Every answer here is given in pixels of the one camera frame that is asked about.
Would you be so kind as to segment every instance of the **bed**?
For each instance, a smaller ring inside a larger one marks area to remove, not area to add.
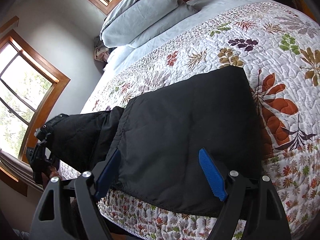
[[[142,46],[114,51],[81,113],[228,65],[244,69],[260,116],[264,174],[299,239],[320,209],[320,28],[271,0],[191,0],[198,13]],[[61,164],[66,179],[79,173]],[[176,214],[110,190],[100,213],[146,240],[205,239],[216,218]],[[240,220],[234,239],[240,239]]]

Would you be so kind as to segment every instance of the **wall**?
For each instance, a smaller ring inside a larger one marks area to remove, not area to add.
[[[103,73],[93,59],[93,38],[105,15],[87,0],[17,0],[0,26],[15,15],[15,31],[71,79],[49,118],[79,114]],[[29,231],[40,197],[31,187],[25,197],[0,181],[0,208],[13,228]]]

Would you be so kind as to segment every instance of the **silver screw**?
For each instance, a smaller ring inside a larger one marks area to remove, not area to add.
[[[82,173],[82,176],[87,178],[91,176],[91,172],[90,171],[85,171],[84,173]]]
[[[230,175],[232,177],[237,177],[239,175],[239,173],[237,171],[230,171]]]
[[[53,183],[56,183],[56,182],[58,182],[59,181],[59,177],[53,177],[52,179],[51,179],[51,182],[53,182]]]
[[[262,176],[263,181],[270,181],[270,178],[268,176]]]

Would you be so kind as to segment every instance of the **quilted bedspread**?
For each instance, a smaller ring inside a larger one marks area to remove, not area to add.
[[[243,68],[260,116],[264,174],[298,238],[320,209],[319,49],[319,25],[306,15],[270,2],[245,5],[141,58],[97,87],[84,109],[125,107],[135,96],[196,74],[229,65]],[[76,176],[66,165],[61,169]],[[205,239],[216,221],[161,210],[113,190],[98,206],[107,219],[147,240]],[[241,238],[244,225],[239,221],[234,239]]]

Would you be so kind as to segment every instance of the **pillow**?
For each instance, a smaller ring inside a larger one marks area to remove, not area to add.
[[[108,64],[105,66],[104,70],[107,68],[117,68],[133,51],[134,48],[128,45],[116,48],[110,53],[110,56],[108,58]]]
[[[197,9],[186,4],[183,0],[178,0],[178,5],[179,6],[177,8],[151,25],[143,33],[131,41],[129,46],[136,49],[166,30],[169,30],[171,27],[181,22],[185,18],[188,18],[189,16],[198,12]]]
[[[106,47],[130,43],[178,7],[178,0],[122,0],[106,18],[100,38]]]

